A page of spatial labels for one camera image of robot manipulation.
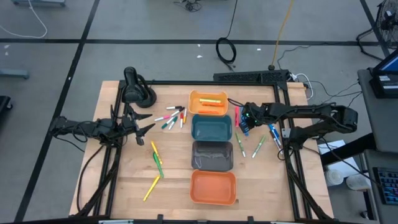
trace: wooden table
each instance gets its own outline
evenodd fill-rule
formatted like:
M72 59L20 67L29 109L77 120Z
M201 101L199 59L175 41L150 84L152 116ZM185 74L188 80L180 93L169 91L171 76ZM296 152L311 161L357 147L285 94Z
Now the wooden table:
M166 111L166 106L182 105L187 107L191 90L210 93L225 91L228 97L242 103L252 101L260 105L263 102L275 102L273 88L268 86L153 85L152 87L157 93L157 102L154 106L142 109L132 105L138 113L153 114L153 117L139 121L141 127L153 123L154 118L170 114L172 111ZM302 83L288 83L288 87L291 105L307 104ZM94 119L110 117L109 107L114 104L117 90L118 82L103 82ZM232 119L234 118L234 106L231 104L228 106L228 114ZM233 136L230 139L234 147L234 167L231 172L235 174L237 182L234 205L205 205L191 201L192 116L192 114L188 114L187 123L182 129L177 123L170 131L162 130L160 127L165 121L157 122L146 134L144 146L137 145L135 135L132 134L128 138L121 154L111 218L156 219L158 214L163 214L166 220L244 221L248 216L253 216L258 221L293 221L285 162L278 160L278 150L267 126L252 129L248 137L244 137L238 130L246 151L246 158L242 156L236 138ZM294 121L296 126L302 127L312 123L310 119L294 119ZM266 134L267 139L256 157L251 158L263 134ZM152 157L151 140L155 141L163 160L162 168L165 178L159 180L147 201L143 202L142 199L154 177L159 174ZM305 146L311 149L317 148L314 140L308 140ZM83 164L98 148L97 140L90 139L88 141ZM80 206L88 201L98 186L104 152L103 149L89 163L84 173ZM332 217L333 212L320 157L309 150L304 149L300 152L307 189L319 206ZM105 201L103 198L102 214ZM305 217L300 197L298 197L298 203L300 216ZM76 212L75 193L70 213Z

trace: keyboard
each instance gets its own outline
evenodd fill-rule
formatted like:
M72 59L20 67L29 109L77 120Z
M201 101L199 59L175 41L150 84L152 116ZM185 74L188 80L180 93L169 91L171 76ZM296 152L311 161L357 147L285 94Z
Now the keyboard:
M398 170L375 167L376 181L382 185L379 187L380 196L386 205L398 205Z
M232 73L215 73L213 75L213 80L216 82L275 83L275 82L286 82L288 76L289 76L288 70L232 72Z

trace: orange bin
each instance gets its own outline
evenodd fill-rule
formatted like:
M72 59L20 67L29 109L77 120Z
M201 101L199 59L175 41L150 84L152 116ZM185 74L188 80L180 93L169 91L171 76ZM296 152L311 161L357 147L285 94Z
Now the orange bin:
M223 106L203 106L200 99L220 100ZM228 111L228 96L225 92L221 93L199 93L192 90L189 95L189 112L192 114L224 116Z
M236 200L235 175L231 172L194 170L190 195L195 203L233 205Z

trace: paper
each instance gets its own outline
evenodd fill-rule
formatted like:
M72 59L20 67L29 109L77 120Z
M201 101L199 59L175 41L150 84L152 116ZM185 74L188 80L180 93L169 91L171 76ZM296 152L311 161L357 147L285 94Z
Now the paper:
M344 146L345 144L346 143L343 140L328 142L328 145L329 145L330 149L332 149L332 150L337 147ZM319 149L320 154L324 154L324 153L327 153L330 151L328 149L328 147L326 146L326 144L319 144L318 149ZM359 169L355 163L354 158L350 157L350 158L345 159L344 161L351 164L353 167ZM327 168L328 168L328 170L332 170L332 169L339 170L341 173L343 173L343 177L349 177L351 175L358 174L358 172L356 172L352 167L345 164L344 162L336 162L332 165L328 165Z

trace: pen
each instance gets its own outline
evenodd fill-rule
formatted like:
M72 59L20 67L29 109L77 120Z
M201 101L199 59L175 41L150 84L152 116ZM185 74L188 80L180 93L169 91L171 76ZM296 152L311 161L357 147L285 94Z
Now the pen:
M241 148L243 157L246 157L246 154L244 153L244 149L243 149L242 142L241 142L241 140L239 139L239 136L238 136L237 132L235 132L235 136L236 136L236 139L238 140L239 147Z
M174 117L175 115L177 115L178 113L180 112L180 110L178 110L178 111L175 111L174 113L172 113L170 116L171 117Z
M271 134L275 137L275 142L281 146L282 144L279 141L279 134L276 128L272 124L268 124L269 129L271 130Z
M184 124L187 121L187 109L184 110Z
M163 119L170 118L170 115L163 116L161 118L156 118L155 121L162 121Z
M181 108L182 108L182 106L169 106L169 107L166 107L167 110L181 109Z
M165 124L163 124L163 126L162 126L162 129L164 129L164 128L166 128L167 127L167 125L169 125L170 124L170 122L172 122L173 121L173 117L171 117Z
M200 110L198 111L199 113L207 113L207 114L219 114L218 111L206 111L206 110Z
M148 190L147 194L145 195L143 201L146 201L146 200L147 200L149 194L152 192L152 190L154 189L154 187L155 187L155 185L157 184L157 182L159 181L159 179L160 179L160 175L158 175L157 177L155 177L155 180L154 180L154 182L152 183L152 186L151 186L150 189Z
M239 127L239 107L235 106L235 127Z
M182 128L183 120L184 120L184 114L180 113L180 128Z
M159 153L157 152L156 146L155 146L155 142L151 141L150 144L152 145L152 148L154 148L154 151L156 153L157 158L159 159L160 164L163 164L162 159L160 158Z
M173 119L172 124L170 124L169 130L171 130L173 128L173 126L174 126L176 121L177 121L177 117L175 116L174 119Z
M153 157L154 157L154 159L155 159L155 162L156 162L157 168L159 169L159 172L160 172L160 177L161 177L161 178L164 178L163 171L162 171L162 167L160 166L159 159L157 158L157 156L156 156L156 153L155 153L155 152L153 153Z
M265 139L266 139L266 135L263 135L261 140L260 140L259 145L257 146L256 150L254 150L253 156L251 156L252 158L254 158L254 156L256 156L258 150L260 149L260 147L261 147L261 145L262 145L262 143L264 142Z
M221 100L211 100L211 99L199 99L199 102L209 102L209 103L221 103Z
M224 106L224 103L210 103L210 102L202 102L202 106Z
M274 140L274 142L275 142L276 147L278 148L278 151L280 151L280 147L279 147L279 145L278 145L278 142L277 142L276 138L273 138L273 140Z

